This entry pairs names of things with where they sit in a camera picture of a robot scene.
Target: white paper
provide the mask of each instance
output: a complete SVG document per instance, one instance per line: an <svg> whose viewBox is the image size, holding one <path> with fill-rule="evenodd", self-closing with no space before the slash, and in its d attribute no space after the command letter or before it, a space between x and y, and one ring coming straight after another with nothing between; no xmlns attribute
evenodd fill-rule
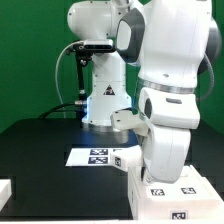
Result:
<svg viewBox="0 0 224 224"><path fill-rule="evenodd" d="M110 154L122 148L72 148L66 166L110 166Z"/></svg>

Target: table surface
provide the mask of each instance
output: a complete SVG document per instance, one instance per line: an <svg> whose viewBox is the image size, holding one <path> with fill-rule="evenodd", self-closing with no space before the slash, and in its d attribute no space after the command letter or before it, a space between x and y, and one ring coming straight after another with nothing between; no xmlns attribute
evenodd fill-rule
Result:
<svg viewBox="0 0 224 224"><path fill-rule="evenodd" d="M130 147L133 132L119 134L80 128L75 119L26 119L0 134L0 179L12 180L13 194L1 220L132 219L127 174L113 167L65 167L72 146ZM187 163L224 192L224 136L205 123L192 132Z"/></svg>

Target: white box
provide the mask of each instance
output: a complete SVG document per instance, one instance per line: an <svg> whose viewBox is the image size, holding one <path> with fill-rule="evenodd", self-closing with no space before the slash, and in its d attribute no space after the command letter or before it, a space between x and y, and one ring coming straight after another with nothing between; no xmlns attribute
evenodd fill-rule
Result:
<svg viewBox="0 0 224 224"><path fill-rule="evenodd" d="M206 178L185 166L175 184L142 184L141 167L128 171L128 198L135 220L212 219L224 221L224 203Z"/></svg>
<svg viewBox="0 0 224 224"><path fill-rule="evenodd" d="M12 194L11 180L0 180L0 211Z"/></svg>

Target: green backdrop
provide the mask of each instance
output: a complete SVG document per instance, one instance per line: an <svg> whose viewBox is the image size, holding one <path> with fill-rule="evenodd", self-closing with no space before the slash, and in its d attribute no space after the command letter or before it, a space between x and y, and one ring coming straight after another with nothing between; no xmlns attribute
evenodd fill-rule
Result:
<svg viewBox="0 0 224 224"><path fill-rule="evenodd" d="M76 37L67 26L72 0L0 0L0 132L15 121L36 118L59 104L54 73L60 52ZM223 0L213 0L213 17L224 36ZM214 65L215 89L199 104L202 119L224 133L224 54ZM91 66L85 68L91 91ZM128 66L127 92L133 96L138 69ZM60 66L64 102L77 99L74 56ZM208 88L208 75L199 77L198 93Z"/></svg>

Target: black cable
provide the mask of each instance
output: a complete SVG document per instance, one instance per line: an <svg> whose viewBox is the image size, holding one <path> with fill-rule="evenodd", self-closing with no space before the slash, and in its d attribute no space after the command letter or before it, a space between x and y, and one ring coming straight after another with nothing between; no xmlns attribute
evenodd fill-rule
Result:
<svg viewBox="0 0 224 224"><path fill-rule="evenodd" d="M51 111L50 113L46 113L44 116L42 116L41 118L39 118L39 119L46 119L47 118L47 116L49 116L50 114L52 114L52 113L64 113L64 112L75 112L75 113L80 113L80 112L82 112L82 110L80 109L80 110L55 110L55 111Z"/></svg>
<svg viewBox="0 0 224 224"><path fill-rule="evenodd" d="M64 103L64 104L61 104L61 105L59 105L59 106L56 106L56 107L50 109L49 111L47 111L47 112L41 114L41 115L38 117L38 119L44 119L44 118L46 118L49 114L51 114L51 113L57 111L58 109L65 108L65 107L68 107L68 106L74 106L74 103Z"/></svg>

